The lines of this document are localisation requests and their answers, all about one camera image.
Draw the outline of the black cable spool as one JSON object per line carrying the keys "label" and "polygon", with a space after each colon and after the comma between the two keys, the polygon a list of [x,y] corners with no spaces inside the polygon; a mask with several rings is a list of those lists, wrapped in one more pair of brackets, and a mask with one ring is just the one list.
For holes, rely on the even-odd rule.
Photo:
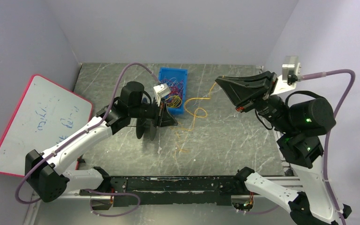
{"label": "black cable spool", "polygon": [[158,130],[156,120],[146,118],[137,118],[135,128],[137,139],[145,137],[151,141],[154,141]]}

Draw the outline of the blue plastic bin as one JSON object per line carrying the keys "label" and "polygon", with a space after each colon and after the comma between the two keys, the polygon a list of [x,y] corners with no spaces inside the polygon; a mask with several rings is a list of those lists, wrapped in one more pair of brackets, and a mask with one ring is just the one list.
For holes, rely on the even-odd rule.
{"label": "blue plastic bin", "polygon": [[161,83],[166,83],[171,90],[171,93],[165,97],[168,111],[172,115],[182,115],[185,111],[188,70],[161,67],[158,79]]}

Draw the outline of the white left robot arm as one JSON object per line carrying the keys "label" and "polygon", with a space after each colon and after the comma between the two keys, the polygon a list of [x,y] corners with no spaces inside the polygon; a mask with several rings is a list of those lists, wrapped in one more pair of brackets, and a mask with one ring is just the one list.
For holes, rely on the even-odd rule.
{"label": "white left robot arm", "polygon": [[137,139],[146,134],[154,140],[157,128],[176,126],[177,120],[168,112],[164,99],[170,94],[167,84],[154,86],[151,98],[139,82],[128,82],[112,105],[100,110],[84,127],[55,146],[39,153],[30,151],[25,157],[25,179],[45,202],[51,202],[63,193],[91,189],[113,191],[111,176],[101,167],[81,171],[69,170],[87,150],[128,127],[136,119]]}

